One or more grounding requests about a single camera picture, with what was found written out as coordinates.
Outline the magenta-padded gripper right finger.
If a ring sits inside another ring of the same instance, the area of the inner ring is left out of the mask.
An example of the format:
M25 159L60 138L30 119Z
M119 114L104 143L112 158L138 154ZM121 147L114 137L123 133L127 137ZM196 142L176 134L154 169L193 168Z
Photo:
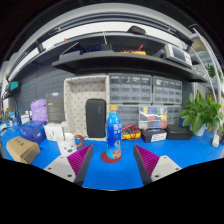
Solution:
M181 169L181 167L167 155L157 156L138 145L134 146L133 155L144 185L155 182Z

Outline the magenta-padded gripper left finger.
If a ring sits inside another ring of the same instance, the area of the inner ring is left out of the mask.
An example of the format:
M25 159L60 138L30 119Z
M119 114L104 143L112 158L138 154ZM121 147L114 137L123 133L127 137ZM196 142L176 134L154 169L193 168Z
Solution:
M68 157L58 156L45 168L45 171L82 186L92 156L93 145L90 144Z

